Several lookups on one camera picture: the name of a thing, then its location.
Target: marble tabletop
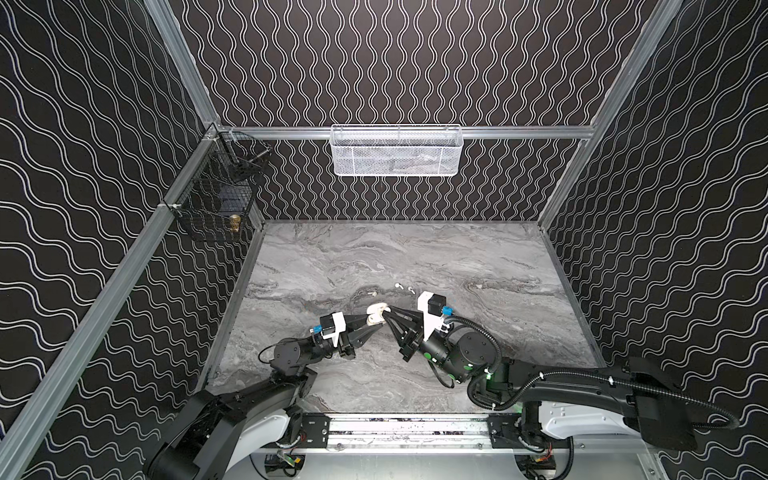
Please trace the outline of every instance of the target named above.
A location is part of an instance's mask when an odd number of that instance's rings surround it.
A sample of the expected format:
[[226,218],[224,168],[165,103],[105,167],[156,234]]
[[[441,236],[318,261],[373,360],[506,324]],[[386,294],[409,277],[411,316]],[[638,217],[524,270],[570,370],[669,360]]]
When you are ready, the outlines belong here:
[[[320,316],[387,302],[416,310],[424,290],[493,332],[505,355],[595,366],[588,343],[532,223],[269,223],[214,393],[268,376],[257,353],[304,337]],[[349,361],[314,365],[306,408],[323,412],[479,412],[464,386],[446,389],[425,359],[402,360],[381,329]],[[265,353],[271,358],[271,350]]]

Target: white mesh basket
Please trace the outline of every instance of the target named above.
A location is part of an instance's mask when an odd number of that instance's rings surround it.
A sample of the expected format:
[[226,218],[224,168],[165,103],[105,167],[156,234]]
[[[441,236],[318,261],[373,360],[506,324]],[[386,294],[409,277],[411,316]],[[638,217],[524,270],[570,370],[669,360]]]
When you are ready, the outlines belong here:
[[458,125],[333,125],[333,171],[342,177],[451,177],[464,139]]

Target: mesh basket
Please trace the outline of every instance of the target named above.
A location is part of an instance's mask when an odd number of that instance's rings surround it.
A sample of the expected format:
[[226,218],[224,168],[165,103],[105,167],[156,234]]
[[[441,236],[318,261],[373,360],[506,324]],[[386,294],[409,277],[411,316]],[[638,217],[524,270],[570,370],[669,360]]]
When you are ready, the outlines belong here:
[[[262,161],[269,155],[260,157]],[[184,191],[174,216],[193,240],[249,242],[254,228],[249,213],[256,196],[255,178],[261,172],[223,150],[210,152]]]
[[452,177],[464,140],[458,125],[333,125],[330,145],[341,177]]

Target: patterned wall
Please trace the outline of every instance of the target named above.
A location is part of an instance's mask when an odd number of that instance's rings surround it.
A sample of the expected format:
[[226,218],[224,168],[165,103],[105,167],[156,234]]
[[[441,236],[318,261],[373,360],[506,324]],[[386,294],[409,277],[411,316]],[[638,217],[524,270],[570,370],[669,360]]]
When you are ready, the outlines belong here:
[[197,386],[247,249],[174,224],[22,478],[143,478],[143,449]]
[[577,144],[466,141],[453,177],[338,177],[327,141],[279,141],[257,203],[271,220],[536,221]]
[[172,3],[224,124],[583,125],[655,0]]
[[0,15],[1,439],[204,128],[143,4]]
[[674,479],[768,478],[766,124],[768,2],[688,0],[551,228],[605,359],[741,418]]

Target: metal beam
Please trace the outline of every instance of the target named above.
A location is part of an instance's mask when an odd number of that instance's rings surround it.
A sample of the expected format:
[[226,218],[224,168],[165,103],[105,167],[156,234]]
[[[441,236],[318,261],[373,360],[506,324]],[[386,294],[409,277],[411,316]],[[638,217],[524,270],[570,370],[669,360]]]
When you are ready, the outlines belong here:
[[584,316],[584,312],[581,311],[581,303],[578,301],[578,298],[576,298],[576,293],[574,293],[574,289],[571,287],[571,281],[568,279],[568,276],[565,275],[565,270],[563,270],[563,265],[560,263],[558,253],[554,251],[554,245],[552,245],[547,232],[544,230],[541,231],[541,240],[544,242],[544,246],[547,248],[549,258],[552,260],[552,264],[554,265],[554,270],[558,273],[560,283],[562,284],[563,290],[565,291],[565,296],[568,298],[568,302],[571,304],[571,308],[574,310],[574,315],[576,315],[576,320],[581,327],[581,332],[584,334],[584,338],[587,339],[589,349],[592,350],[594,361],[597,363],[598,367],[606,367],[607,363],[605,362],[603,355],[600,353],[600,347],[598,346],[597,340],[594,339],[592,330],[589,328],[587,317]]
[[[165,200],[169,204],[178,200],[205,158],[208,148],[215,141],[212,134],[215,134],[213,128],[197,145],[168,190]],[[0,444],[0,478],[17,480],[24,473],[173,221],[174,215],[168,208],[164,204],[158,206],[110,275]]]
[[[260,140],[329,140],[330,127],[222,127],[224,131],[248,134]],[[467,140],[513,138],[591,138],[590,126],[552,127],[462,127]]]
[[197,70],[197,64],[168,0],[144,0],[144,4],[163,38],[168,54],[176,64],[181,83],[187,89],[200,121],[204,125],[219,124],[219,114],[210,100],[208,89],[203,83],[200,71]]
[[603,140],[605,132],[611,126],[618,114],[627,96],[632,91],[632,87],[640,77],[640,73],[645,68],[651,55],[656,51],[661,37],[667,31],[670,23],[680,10],[683,0],[659,0],[651,12],[650,17],[643,25],[640,35],[634,44],[624,65],[621,67],[614,80],[614,84],[608,90],[603,100],[603,104],[595,115],[592,124],[594,125],[594,134],[589,141],[582,141],[574,152],[574,156],[565,168],[565,172],[560,178],[553,194],[549,197],[547,205],[539,217],[539,225],[545,230],[549,230],[555,216],[557,216],[560,207],[568,198],[571,188],[576,184],[581,171],[587,166],[587,162],[592,157],[595,148]]
[[221,363],[221,357],[224,355],[224,350],[229,343],[232,327],[234,327],[237,313],[240,311],[240,305],[243,303],[243,297],[248,288],[250,274],[256,266],[256,259],[259,256],[261,244],[264,242],[264,233],[264,230],[257,230],[251,240],[250,247],[248,247],[248,253],[246,253],[245,259],[243,259],[243,266],[240,268],[240,275],[237,276],[237,281],[232,290],[230,301],[227,303],[227,309],[224,310],[224,315],[221,317],[221,323],[219,324],[219,329],[216,333],[216,339],[214,340],[214,344],[210,347],[205,366],[200,373],[200,378],[197,380],[197,388],[195,389],[195,392],[199,392],[205,388],[205,385],[208,383],[208,377],[216,370],[219,363]]

